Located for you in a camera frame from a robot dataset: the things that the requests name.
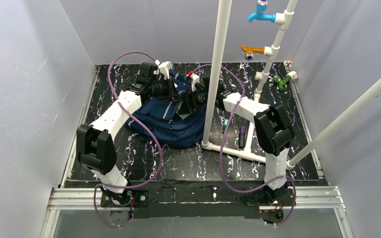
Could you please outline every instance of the orange faucet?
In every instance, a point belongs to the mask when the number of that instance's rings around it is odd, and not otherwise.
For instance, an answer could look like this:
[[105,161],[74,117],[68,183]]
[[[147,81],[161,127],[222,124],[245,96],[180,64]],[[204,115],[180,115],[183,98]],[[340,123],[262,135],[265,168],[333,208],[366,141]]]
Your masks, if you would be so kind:
[[263,54],[265,51],[265,48],[255,48],[255,47],[246,47],[246,45],[241,46],[242,51],[244,51],[245,54],[245,59],[246,60],[253,60],[254,59],[254,53],[259,53]]

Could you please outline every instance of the green faucet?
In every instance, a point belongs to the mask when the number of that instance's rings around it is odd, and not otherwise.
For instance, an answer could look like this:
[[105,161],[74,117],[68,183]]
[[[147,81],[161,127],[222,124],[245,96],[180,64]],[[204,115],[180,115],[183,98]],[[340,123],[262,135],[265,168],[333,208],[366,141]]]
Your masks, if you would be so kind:
[[285,87],[285,84],[290,81],[290,79],[296,79],[298,78],[297,77],[297,73],[295,71],[291,71],[290,73],[288,73],[286,76],[285,76],[285,79],[282,80],[280,76],[275,76],[272,80],[274,81],[274,83],[277,83],[278,84],[278,87],[280,88],[280,91],[282,91]]

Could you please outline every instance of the dark cylinder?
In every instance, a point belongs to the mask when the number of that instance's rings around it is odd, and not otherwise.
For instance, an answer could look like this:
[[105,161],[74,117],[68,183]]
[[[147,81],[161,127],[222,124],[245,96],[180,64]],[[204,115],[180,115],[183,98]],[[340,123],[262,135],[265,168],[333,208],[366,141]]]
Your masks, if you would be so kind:
[[239,148],[244,148],[246,145],[246,127],[241,126],[239,129]]

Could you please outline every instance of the blue bag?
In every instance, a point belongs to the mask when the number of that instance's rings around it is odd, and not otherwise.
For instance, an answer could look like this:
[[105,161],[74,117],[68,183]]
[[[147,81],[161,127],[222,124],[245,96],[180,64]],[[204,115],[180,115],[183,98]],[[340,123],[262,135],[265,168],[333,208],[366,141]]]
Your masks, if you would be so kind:
[[[182,75],[172,71],[169,73],[174,77],[179,94],[191,89],[191,84]],[[178,106],[179,102],[160,101],[154,97],[146,101],[133,115],[144,123],[158,140],[173,146],[190,147],[202,140],[206,106],[185,119],[176,114]],[[139,133],[141,140],[152,140],[148,132],[132,119],[128,119],[127,124]]]

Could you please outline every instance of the wall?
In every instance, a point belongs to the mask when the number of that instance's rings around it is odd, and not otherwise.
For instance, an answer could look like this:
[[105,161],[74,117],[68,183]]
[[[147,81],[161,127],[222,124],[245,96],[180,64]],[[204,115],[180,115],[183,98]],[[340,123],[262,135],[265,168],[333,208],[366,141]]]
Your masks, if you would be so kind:
[[0,0],[0,238],[40,236],[94,73],[58,0]]
[[[381,2],[325,0],[293,61],[313,137],[381,77]],[[355,237],[381,237],[381,96],[318,148]]]
[[[211,62],[218,0],[61,0],[94,64],[110,64],[128,51],[144,51],[159,60]],[[323,0],[301,0],[282,41],[277,61],[291,60]],[[269,14],[283,12],[288,0],[269,1]],[[245,61],[242,44],[271,46],[278,26],[247,22],[256,0],[232,4],[224,62]],[[119,62],[141,63],[143,56]],[[257,55],[255,61],[266,61]]]

